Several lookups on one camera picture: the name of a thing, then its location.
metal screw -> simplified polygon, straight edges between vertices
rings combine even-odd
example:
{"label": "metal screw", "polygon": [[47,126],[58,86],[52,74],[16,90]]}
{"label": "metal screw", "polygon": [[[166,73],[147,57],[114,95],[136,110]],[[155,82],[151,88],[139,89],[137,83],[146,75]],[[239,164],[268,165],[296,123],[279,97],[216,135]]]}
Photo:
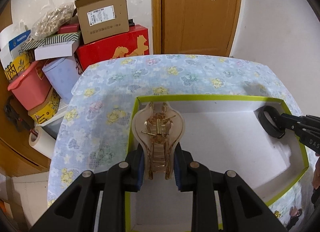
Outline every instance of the metal screw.
{"label": "metal screw", "polygon": [[200,164],[198,162],[191,162],[190,163],[191,168],[198,168],[199,166],[200,166]]}
{"label": "metal screw", "polygon": [[127,168],[129,166],[129,164],[127,162],[121,162],[119,163],[119,167],[120,168]]}
{"label": "metal screw", "polygon": [[231,177],[231,178],[234,178],[234,177],[236,177],[236,172],[235,171],[233,171],[233,170],[229,170],[229,171],[227,171],[227,175],[229,176],[229,177]]}
{"label": "metal screw", "polygon": [[82,176],[83,176],[83,177],[85,177],[85,178],[88,178],[88,177],[90,177],[90,176],[91,176],[91,174],[92,174],[92,172],[91,172],[91,171],[86,170],[86,171],[84,171],[84,172],[82,173]]}

translucent brown hair clip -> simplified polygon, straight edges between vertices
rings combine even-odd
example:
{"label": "translucent brown hair clip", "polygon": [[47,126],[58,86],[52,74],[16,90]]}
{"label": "translucent brown hair clip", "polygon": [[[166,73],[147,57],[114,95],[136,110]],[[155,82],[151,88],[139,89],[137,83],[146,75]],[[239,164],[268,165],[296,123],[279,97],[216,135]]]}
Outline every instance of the translucent brown hair clip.
{"label": "translucent brown hair clip", "polygon": [[168,103],[150,102],[135,114],[131,129],[144,151],[145,177],[153,179],[154,172],[164,172],[170,179],[174,150],[185,130],[181,114]]}

orange animal graphic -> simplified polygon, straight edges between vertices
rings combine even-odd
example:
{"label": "orange animal graphic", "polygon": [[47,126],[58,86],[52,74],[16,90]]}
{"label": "orange animal graphic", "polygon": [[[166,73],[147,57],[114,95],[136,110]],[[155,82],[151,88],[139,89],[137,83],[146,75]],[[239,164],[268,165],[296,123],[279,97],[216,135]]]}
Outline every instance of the orange animal graphic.
{"label": "orange animal graphic", "polygon": [[126,47],[118,46],[115,50],[115,53],[112,56],[112,59],[115,58],[123,58],[125,54],[127,54],[129,51]]}
{"label": "orange animal graphic", "polygon": [[137,38],[137,49],[135,49],[131,54],[127,54],[126,57],[144,55],[144,52],[149,49],[148,46],[144,45],[146,41],[147,39],[144,38],[143,35],[139,35]]}

metal spring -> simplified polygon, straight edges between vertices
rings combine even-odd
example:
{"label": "metal spring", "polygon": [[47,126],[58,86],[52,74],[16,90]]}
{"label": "metal spring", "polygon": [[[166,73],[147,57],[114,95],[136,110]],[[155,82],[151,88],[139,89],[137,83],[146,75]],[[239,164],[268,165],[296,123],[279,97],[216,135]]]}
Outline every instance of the metal spring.
{"label": "metal spring", "polygon": [[161,119],[158,119],[158,118],[156,121],[156,132],[157,132],[157,134],[162,134],[162,132],[161,132]]}

tile floor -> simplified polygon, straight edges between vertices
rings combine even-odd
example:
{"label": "tile floor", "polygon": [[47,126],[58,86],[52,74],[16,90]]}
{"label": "tile floor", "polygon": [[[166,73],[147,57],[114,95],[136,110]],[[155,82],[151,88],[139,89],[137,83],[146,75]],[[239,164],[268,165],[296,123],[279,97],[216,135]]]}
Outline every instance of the tile floor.
{"label": "tile floor", "polygon": [[22,206],[29,228],[47,209],[48,177],[49,172],[44,172],[11,179],[12,195],[8,196]]}

